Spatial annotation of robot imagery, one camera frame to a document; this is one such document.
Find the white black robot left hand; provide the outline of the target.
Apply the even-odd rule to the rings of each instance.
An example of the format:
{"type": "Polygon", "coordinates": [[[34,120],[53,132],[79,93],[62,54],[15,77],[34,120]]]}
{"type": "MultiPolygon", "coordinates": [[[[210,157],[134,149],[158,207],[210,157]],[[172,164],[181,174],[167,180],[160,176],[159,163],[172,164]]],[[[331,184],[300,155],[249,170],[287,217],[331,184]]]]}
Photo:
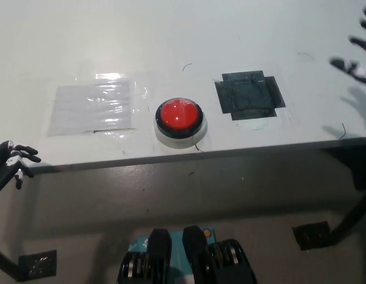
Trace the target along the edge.
{"type": "Polygon", "coordinates": [[[7,183],[15,178],[15,186],[21,189],[24,176],[34,177],[34,173],[24,163],[24,159],[28,159],[34,163],[40,163],[41,158],[38,151],[30,146],[16,144],[11,140],[4,141],[0,144],[0,191],[7,183]]]}

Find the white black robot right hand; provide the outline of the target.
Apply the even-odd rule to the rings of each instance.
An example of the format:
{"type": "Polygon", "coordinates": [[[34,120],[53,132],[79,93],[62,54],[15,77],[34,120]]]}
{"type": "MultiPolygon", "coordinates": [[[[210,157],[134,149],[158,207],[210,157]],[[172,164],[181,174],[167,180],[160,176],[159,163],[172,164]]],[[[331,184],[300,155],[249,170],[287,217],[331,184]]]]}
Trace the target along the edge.
{"type": "MultiPolygon", "coordinates": [[[[366,30],[366,8],[363,9],[365,18],[359,21],[360,26],[366,30]]],[[[362,48],[366,52],[366,40],[363,38],[349,36],[349,42],[362,48]]],[[[366,84],[366,63],[355,60],[345,60],[341,57],[331,57],[329,63],[334,68],[354,78],[356,81],[366,84]]]]}

